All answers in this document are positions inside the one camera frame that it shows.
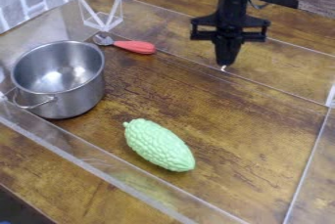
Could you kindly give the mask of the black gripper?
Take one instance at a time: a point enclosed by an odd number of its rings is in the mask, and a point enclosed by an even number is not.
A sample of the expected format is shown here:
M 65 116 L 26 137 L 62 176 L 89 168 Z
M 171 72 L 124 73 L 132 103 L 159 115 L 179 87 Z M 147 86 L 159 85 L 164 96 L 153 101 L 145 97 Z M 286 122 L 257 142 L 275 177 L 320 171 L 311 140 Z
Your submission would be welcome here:
M 218 13 L 191 20 L 192 40 L 212 40 L 216 62 L 231 65 L 239 56 L 244 42 L 265 42 L 271 21 L 249 15 L 239 18 L 236 24 L 224 22 Z

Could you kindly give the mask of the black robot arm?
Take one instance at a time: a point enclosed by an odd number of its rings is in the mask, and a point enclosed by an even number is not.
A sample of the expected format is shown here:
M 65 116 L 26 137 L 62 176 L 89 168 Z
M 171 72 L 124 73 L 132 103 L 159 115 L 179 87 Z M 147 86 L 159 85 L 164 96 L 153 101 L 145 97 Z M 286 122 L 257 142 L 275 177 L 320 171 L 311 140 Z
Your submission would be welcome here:
M 235 63 L 246 42 L 265 42 L 270 20 L 247 14 L 253 0 L 219 0 L 214 14 L 191 20 L 192 40 L 210 40 L 215 45 L 216 63 Z

